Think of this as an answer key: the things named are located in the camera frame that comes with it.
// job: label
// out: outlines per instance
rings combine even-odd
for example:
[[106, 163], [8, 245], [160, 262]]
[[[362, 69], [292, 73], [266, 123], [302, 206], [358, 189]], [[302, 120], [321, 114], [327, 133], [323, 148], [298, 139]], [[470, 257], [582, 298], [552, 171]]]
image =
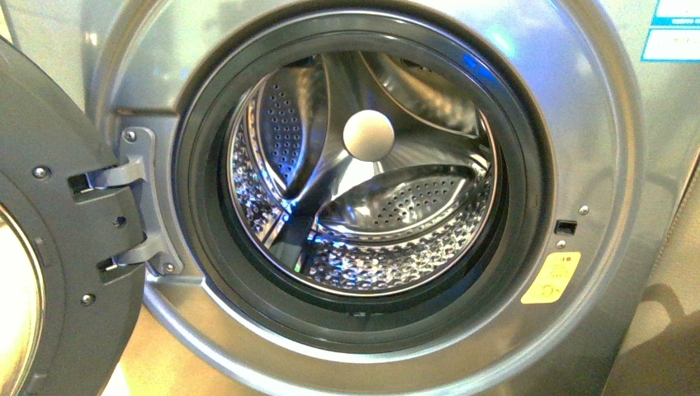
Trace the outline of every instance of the label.
[[659, 0], [643, 62], [700, 62], [700, 1]]
[[547, 256], [530, 289], [520, 299], [523, 304], [550, 304], [564, 294], [581, 260], [580, 252], [557, 252]]

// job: perforated drum surface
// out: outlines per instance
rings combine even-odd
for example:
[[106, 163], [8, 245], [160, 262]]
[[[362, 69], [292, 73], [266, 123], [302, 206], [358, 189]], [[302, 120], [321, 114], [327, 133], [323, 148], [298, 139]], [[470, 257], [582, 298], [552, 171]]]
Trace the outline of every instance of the perforated drum surface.
[[[484, 228], [497, 172], [488, 121], [429, 69], [384, 54], [316, 55], [266, 76], [238, 108], [234, 206], [270, 263], [302, 283], [398, 293], [454, 266]], [[373, 162], [343, 141], [348, 119], [367, 109], [395, 135]]]

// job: open door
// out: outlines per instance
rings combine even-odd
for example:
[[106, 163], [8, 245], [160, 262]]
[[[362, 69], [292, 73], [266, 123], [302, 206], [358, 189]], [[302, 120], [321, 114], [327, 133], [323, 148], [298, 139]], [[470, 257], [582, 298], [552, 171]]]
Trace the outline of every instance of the open door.
[[144, 234], [118, 165], [69, 97], [0, 41], [0, 394], [95, 395], [139, 314], [144, 266], [115, 255]]

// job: washing machine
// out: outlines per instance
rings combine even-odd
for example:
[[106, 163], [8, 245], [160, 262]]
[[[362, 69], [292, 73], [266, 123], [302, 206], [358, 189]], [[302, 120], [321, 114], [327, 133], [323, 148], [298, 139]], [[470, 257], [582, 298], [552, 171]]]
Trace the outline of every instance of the washing machine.
[[600, 394], [700, 149], [690, 0], [2, 10], [12, 395], [142, 301], [264, 394]]

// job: round center cap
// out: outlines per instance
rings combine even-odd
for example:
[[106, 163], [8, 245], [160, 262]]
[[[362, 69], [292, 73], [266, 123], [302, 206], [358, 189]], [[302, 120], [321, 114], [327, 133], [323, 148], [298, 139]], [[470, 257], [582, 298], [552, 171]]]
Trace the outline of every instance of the round center cap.
[[394, 127], [379, 111], [355, 113], [343, 129], [345, 149], [361, 161], [379, 161], [394, 146]]

